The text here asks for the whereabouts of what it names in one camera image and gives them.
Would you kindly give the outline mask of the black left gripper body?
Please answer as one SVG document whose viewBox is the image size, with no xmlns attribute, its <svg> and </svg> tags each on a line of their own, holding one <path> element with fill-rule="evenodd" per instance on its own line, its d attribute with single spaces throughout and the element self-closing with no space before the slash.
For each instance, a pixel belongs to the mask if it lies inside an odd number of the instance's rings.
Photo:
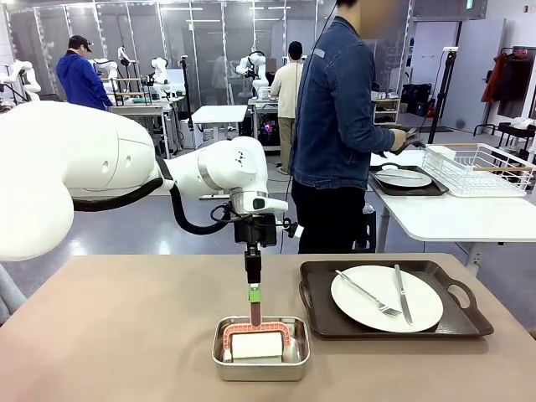
<svg viewBox="0 0 536 402">
<path fill-rule="evenodd" d="M 234 222 L 235 243 L 270 247 L 276 245 L 276 238 L 276 217 L 274 214 L 247 215 Z"/>
</svg>

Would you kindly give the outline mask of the person's right hand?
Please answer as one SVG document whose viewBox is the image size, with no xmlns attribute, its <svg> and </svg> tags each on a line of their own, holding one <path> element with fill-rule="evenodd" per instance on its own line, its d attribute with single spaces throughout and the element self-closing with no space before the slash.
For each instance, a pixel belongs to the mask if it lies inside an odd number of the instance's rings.
<svg viewBox="0 0 536 402">
<path fill-rule="evenodd" d="M 390 130 L 394 134 L 394 143 L 389 149 L 393 154 L 399 154 L 415 139 L 413 132 L 393 128 Z"/>
</svg>

